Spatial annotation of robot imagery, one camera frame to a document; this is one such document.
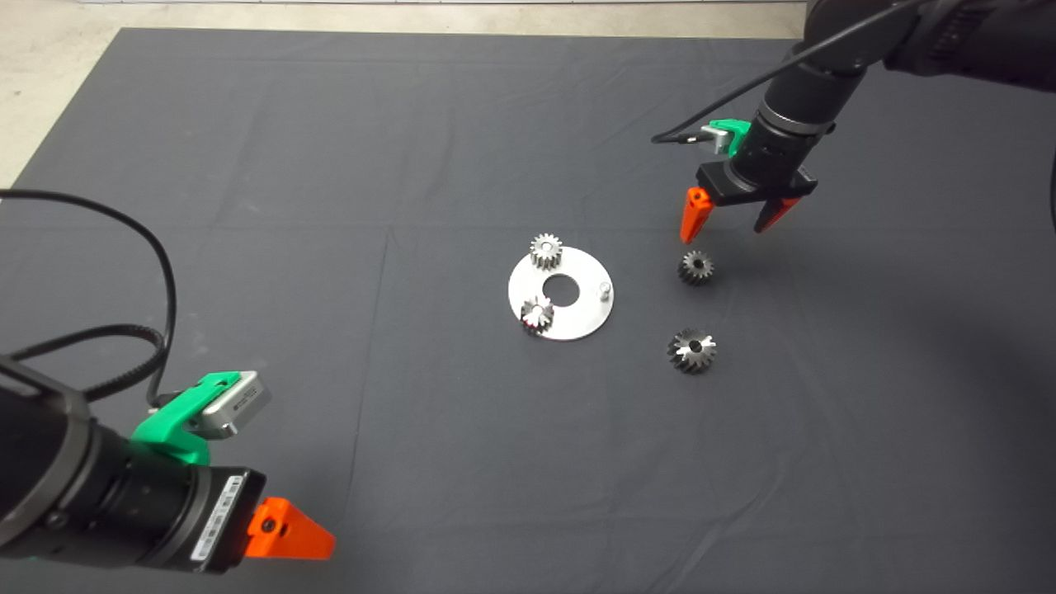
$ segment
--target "black cable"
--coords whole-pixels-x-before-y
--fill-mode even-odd
[[[155,353],[155,356],[159,357],[158,363],[156,369],[154,369],[153,375],[150,378],[150,384],[147,386],[147,403],[151,406],[155,406],[158,385],[162,382],[162,375],[165,373],[165,365],[169,360],[169,351],[172,349],[172,334],[176,324],[176,281],[172,274],[172,263],[169,261],[169,255],[166,254],[161,240],[158,240],[150,229],[144,226],[143,223],[136,221],[132,217],[129,217],[120,210],[79,196],[48,190],[0,189],[0,200],[38,200],[79,206],[106,217],[110,217],[111,219],[114,219],[115,221],[136,231],[145,240],[147,240],[147,243],[149,243],[151,248],[154,250],[154,255],[157,256],[157,262],[162,266],[162,277],[165,280],[165,331],[162,333],[163,345],[161,351]],[[69,336],[59,337],[54,340],[62,339],[69,339]],[[120,379],[120,377],[128,375],[128,373],[115,377],[114,380]]]
[[[928,2],[934,2],[934,1],[935,0],[906,0],[905,2],[903,2],[901,4],[895,4],[894,6],[891,6],[890,8],[886,8],[884,11],[881,11],[881,12],[872,15],[871,17],[867,18],[867,19],[861,20],[861,21],[852,24],[851,26],[848,26],[847,29],[841,31],[840,33],[836,33],[835,35],[832,35],[831,37],[828,37],[826,39],[823,39],[822,41],[818,41],[817,43],[814,43],[810,48],[808,48],[808,49],[806,49],[806,50],[804,50],[804,51],[802,51],[802,52],[793,55],[792,57],[790,57],[789,59],[785,60],[784,62],[777,64],[776,67],[774,67],[774,68],[772,68],[770,70],[768,70],[767,72],[763,72],[762,74],[756,76],[755,78],[749,80],[748,82],[741,85],[740,87],[737,87],[733,91],[731,91],[731,92],[727,93],[725,95],[722,95],[718,99],[712,101],[708,107],[705,107],[704,109],[702,109],[702,110],[698,111],[697,113],[693,114],[693,116],[690,117],[689,119],[686,119],[685,122],[679,124],[678,126],[675,126],[671,130],[667,130],[665,132],[660,132],[659,134],[653,136],[653,138],[652,138],[653,144],[664,144],[664,143],[677,143],[677,142],[679,142],[680,138],[677,136],[677,134],[679,132],[685,130],[690,126],[693,126],[694,124],[696,124],[697,122],[699,122],[702,117],[704,117],[709,113],[711,113],[711,112],[717,110],[718,108],[727,105],[728,103],[736,99],[737,97],[743,95],[744,93],[751,91],[752,89],[758,87],[759,85],[762,85],[763,82],[766,82],[767,80],[770,80],[771,78],[777,76],[778,74],[780,74],[780,73],[782,73],[782,72],[785,72],[785,71],[787,71],[787,70],[789,70],[789,69],[791,69],[793,67],[795,67],[796,64],[798,64],[799,62],[802,62],[802,61],[806,60],[807,58],[813,56],[814,54],[817,54],[818,52],[827,50],[828,48],[831,48],[832,45],[834,45],[834,44],[843,41],[844,39],[847,39],[851,35],[854,35],[856,33],[861,32],[862,30],[868,29],[868,27],[872,26],[873,24],[875,24],[878,22],[881,22],[881,21],[883,21],[883,20],[885,20],[885,19],[887,19],[887,18],[889,18],[889,17],[891,17],[893,15],[897,15],[897,14],[903,12],[903,11],[906,11],[906,10],[908,10],[910,7],[920,6],[921,4],[926,4]]]
[[[86,340],[113,336],[128,336],[130,338],[146,340],[154,346],[154,353],[151,354],[150,358],[126,371],[125,373],[107,379],[106,382],[96,384],[91,388],[81,390],[88,402],[94,402],[135,386],[139,382],[146,379],[152,372],[156,371],[159,366],[164,365],[165,337],[162,336],[161,332],[154,330],[153,328],[134,323],[99,326],[88,330],[81,330],[80,332],[67,334],[64,336],[59,336],[57,338],[52,338],[51,340],[45,340],[43,342],[38,342],[31,347],[19,349],[7,356],[20,361],[27,358],[38,357],[53,351],[58,351],[59,349],[64,349]]]

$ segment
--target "spur gear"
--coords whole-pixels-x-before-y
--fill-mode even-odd
[[[667,345],[672,365],[682,373],[700,373],[712,365],[716,354],[715,340],[708,334],[686,328]]]
[[[694,249],[678,263],[678,276],[686,284],[699,285],[712,279],[715,274],[715,263],[708,254]]]
[[[521,305],[521,323],[525,330],[539,334],[553,322],[553,303],[543,296],[528,299]]]
[[[552,234],[536,236],[528,249],[531,256],[531,263],[536,267],[548,271],[561,263],[561,240]]]

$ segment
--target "metal plate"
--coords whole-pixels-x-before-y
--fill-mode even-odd
[[[540,334],[551,340],[576,340],[601,328],[612,311],[616,289],[605,266],[593,256],[565,246],[561,253],[561,263],[543,271],[525,256],[510,274],[509,298],[513,315],[521,320],[521,305],[532,295],[543,295],[543,284],[547,279],[565,275],[580,287],[580,297],[571,305],[554,305],[553,322]],[[602,286],[608,286],[608,299],[602,300]]]

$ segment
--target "gray cloth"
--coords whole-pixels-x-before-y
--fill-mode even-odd
[[[681,284],[705,153],[652,133],[788,42],[122,31],[19,180],[124,209],[176,267],[165,387],[275,393],[221,464],[338,537],[222,578],[0,563],[3,592],[1056,590],[1051,96],[875,69],[771,231],[717,210]],[[721,110],[748,117],[759,93]],[[522,332],[536,233],[600,259],[612,316]],[[161,324],[146,245],[0,206],[4,350]],[[672,334],[719,345],[674,371]],[[41,359],[86,385],[142,357]],[[140,393],[95,407],[130,431]]]

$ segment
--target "gear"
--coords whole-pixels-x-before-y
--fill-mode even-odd
[[[700,373],[712,365],[716,354],[715,340],[708,334],[686,328],[667,345],[667,356],[682,373]]]
[[[712,279],[715,274],[715,263],[708,254],[694,249],[678,263],[678,276],[686,284],[699,285]]]
[[[553,303],[543,296],[535,296],[521,305],[521,323],[525,330],[539,334],[553,322]]]
[[[528,254],[532,264],[548,271],[561,263],[561,240],[551,234],[536,236]]]

